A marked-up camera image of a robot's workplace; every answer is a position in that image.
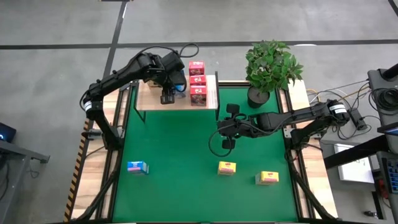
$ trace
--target small box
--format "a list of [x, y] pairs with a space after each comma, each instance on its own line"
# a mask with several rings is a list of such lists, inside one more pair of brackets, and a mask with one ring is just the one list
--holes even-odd
[[261, 171], [256, 175], [256, 184], [269, 185], [279, 182], [278, 172]]
[[220, 161], [218, 163], [219, 175], [234, 175], [236, 172], [236, 163]]
[[193, 85], [206, 85], [206, 75], [192, 75], [189, 77], [189, 84]]
[[149, 166], [144, 161], [127, 162], [127, 171], [132, 174], [149, 174]]
[[191, 86], [191, 106], [206, 106], [206, 86]]
[[204, 61], [190, 61], [189, 62], [189, 75], [204, 75], [205, 62]]

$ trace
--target black plant pot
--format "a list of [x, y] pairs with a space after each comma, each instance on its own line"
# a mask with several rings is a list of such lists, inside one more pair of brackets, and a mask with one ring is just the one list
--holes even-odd
[[251, 108], [259, 108], [269, 100], [269, 93], [260, 93], [259, 89], [251, 86], [248, 90], [248, 104]]

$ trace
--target green table surface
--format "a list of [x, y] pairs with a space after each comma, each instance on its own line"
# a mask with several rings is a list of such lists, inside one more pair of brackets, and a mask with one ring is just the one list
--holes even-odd
[[[227, 103], [239, 104], [246, 114], [278, 112], [275, 93], [259, 109], [248, 106], [246, 93], [247, 88], [221, 87], [220, 119], [228, 115]], [[208, 149], [215, 130], [213, 110], [149, 111], [144, 124], [131, 108], [113, 221], [296, 221], [282, 131], [240, 138], [228, 157], [219, 158]], [[212, 146], [225, 153], [221, 141], [217, 134]], [[128, 173], [128, 161], [145, 161], [149, 175]], [[218, 175], [219, 161], [235, 162], [235, 175]], [[256, 185], [254, 176], [262, 170], [278, 172], [279, 183]]]

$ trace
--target concrete floor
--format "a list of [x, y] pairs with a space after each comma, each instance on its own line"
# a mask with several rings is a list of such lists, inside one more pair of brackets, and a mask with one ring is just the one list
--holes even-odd
[[[120, 7], [120, 2], [96, 0], [3, 0], [0, 45], [110, 44]], [[387, 0], [136, 0], [127, 4], [119, 43], [262, 39], [398, 39], [398, 17]], [[242, 80], [248, 49], [203, 47], [195, 58], [204, 60], [210, 73], [219, 71], [221, 80]], [[124, 66], [138, 50], [117, 49], [112, 68]], [[18, 130], [16, 144], [51, 155], [45, 166], [33, 163], [40, 176], [25, 178], [13, 223], [62, 220], [85, 118], [78, 100], [102, 77], [108, 53], [109, 49], [0, 50], [0, 121]], [[304, 65], [307, 88], [316, 90], [365, 80], [368, 70], [398, 62], [398, 44], [294, 46], [292, 53]], [[359, 87], [342, 90], [351, 93]], [[323, 100], [333, 97], [322, 95]], [[359, 111], [377, 116], [367, 99], [361, 100]], [[368, 124], [378, 127], [375, 119]], [[343, 129], [352, 130], [350, 124]], [[374, 130], [352, 141], [371, 139], [377, 136]], [[325, 139], [337, 137], [328, 133]], [[330, 172], [340, 218], [392, 223], [390, 213], [388, 221], [363, 216], [364, 210], [374, 210], [370, 191], [341, 183]]]

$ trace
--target red snack box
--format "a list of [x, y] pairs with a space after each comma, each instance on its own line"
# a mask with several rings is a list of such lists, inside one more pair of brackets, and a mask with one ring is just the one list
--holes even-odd
[[206, 85], [206, 75], [192, 75], [189, 77], [189, 84], [193, 85]]
[[204, 74], [205, 74], [204, 61], [189, 62], [189, 75], [204, 75]]
[[206, 106], [206, 86], [191, 86], [191, 106]]

